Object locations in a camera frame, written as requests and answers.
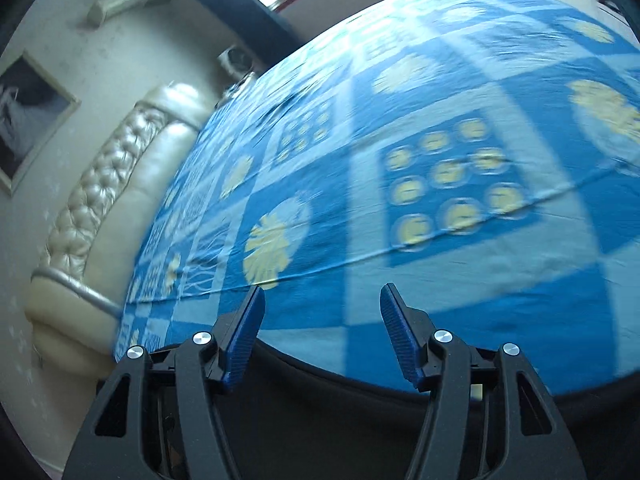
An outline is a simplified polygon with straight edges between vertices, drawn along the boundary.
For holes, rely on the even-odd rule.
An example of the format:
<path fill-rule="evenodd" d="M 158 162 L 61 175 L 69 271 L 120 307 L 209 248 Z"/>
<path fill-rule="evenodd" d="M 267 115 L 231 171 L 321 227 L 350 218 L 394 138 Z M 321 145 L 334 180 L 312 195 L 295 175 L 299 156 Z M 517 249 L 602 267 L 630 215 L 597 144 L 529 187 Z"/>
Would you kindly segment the blue patterned bed sheet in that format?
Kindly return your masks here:
<path fill-rule="evenodd" d="M 385 0 L 216 110 L 137 254 L 115 342 L 262 287 L 259 336 L 406 390 L 378 305 L 517 344 L 555 394 L 639 368 L 639 50 L 555 0 Z"/>

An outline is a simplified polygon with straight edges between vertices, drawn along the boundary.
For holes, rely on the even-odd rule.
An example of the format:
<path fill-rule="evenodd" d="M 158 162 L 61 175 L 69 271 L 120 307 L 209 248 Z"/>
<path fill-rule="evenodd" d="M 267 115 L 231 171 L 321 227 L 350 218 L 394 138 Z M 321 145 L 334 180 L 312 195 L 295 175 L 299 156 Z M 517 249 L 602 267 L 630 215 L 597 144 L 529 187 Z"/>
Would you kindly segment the framed wall picture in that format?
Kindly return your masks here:
<path fill-rule="evenodd" d="M 68 91 L 28 51 L 1 72 L 1 189 L 15 194 L 41 150 L 78 109 Z"/>

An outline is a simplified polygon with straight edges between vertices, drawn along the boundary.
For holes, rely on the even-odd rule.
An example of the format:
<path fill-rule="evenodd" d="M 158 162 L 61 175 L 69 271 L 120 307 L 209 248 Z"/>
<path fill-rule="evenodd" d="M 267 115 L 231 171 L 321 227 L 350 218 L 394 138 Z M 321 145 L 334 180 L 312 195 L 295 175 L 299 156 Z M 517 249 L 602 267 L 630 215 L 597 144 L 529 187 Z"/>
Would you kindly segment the wall mounted light fixture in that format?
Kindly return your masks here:
<path fill-rule="evenodd" d="M 149 0 L 96 0 L 87 14 L 87 21 L 92 26 L 101 27 L 110 18 L 145 6 L 148 2 Z"/>

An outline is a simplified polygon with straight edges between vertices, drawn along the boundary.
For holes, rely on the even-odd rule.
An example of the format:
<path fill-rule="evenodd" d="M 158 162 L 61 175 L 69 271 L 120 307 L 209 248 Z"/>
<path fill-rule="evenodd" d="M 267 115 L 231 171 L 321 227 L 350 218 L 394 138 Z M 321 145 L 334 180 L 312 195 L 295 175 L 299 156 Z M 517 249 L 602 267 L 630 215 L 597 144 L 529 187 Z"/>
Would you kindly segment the cream tufted leather headboard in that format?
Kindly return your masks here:
<path fill-rule="evenodd" d="M 156 87 L 89 162 L 28 286 L 24 311 L 44 362 L 92 379 L 111 373 L 134 259 L 214 107 L 210 94 L 188 84 Z"/>

